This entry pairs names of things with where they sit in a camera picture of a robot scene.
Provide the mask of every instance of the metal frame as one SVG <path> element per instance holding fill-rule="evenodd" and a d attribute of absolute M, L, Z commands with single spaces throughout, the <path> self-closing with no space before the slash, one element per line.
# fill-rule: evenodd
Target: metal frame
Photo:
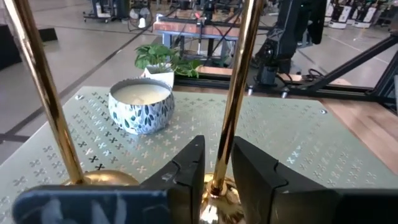
<path fill-rule="evenodd" d="M 352 69 L 387 50 L 389 47 L 394 46 L 396 43 L 398 43 L 398 36 L 397 33 L 394 32 L 388 38 L 352 58 L 324 77 L 319 77 L 312 82 L 292 82 L 288 90 L 286 88 L 281 88 L 280 86 L 258 85 L 252 80 L 253 77 L 248 78 L 246 90 L 250 89 L 253 92 L 270 94 L 281 94 L 287 91 L 290 95 L 310 96 L 315 98 L 337 98 L 341 100 L 374 101 L 383 106 L 391 104 L 396 105 L 396 100 L 391 98 L 389 94 L 394 89 L 394 75 L 398 72 L 398 53 L 396 53 L 394 58 L 391 60 L 375 88 L 330 84 Z M 176 77 L 175 84 L 227 89 L 229 87 L 229 76 L 200 74 L 199 79 Z"/>

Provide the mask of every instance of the gray floor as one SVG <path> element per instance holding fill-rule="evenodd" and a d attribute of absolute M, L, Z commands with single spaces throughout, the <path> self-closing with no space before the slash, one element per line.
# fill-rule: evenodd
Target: gray floor
<path fill-rule="evenodd" d="M 30 5 L 38 26 L 56 28 L 58 41 L 46 43 L 45 51 L 63 103 L 81 86 L 111 86 L 139 76 L 142 71 L 134 66 L 134 49 L 157 38 L 149 31 L 137 36 L 139 31 L 128 32 L 126 25 L 118 22 L 84 23 L 82 12 L 90 10 L 87 0 L 30 0 Z M 264 17 L 262 22 L 272 24 L 274 19 Z M 387 36 L 384 30 L 326 29 L 320 45 L 299 50 L 293 60 L 303 71 L 316 68 L 330 72 Z M 265 38 L 257 37 L 255 51 Z M 354 85 L 374 86 L 396 51 L 397 46 L 392 47 L 344 78 Z M 0 96 L 0 139 L 6 138 L 0 144 L 2 163 L 44 124 L 45 116 L 22 64 L 0 71 Z"/>

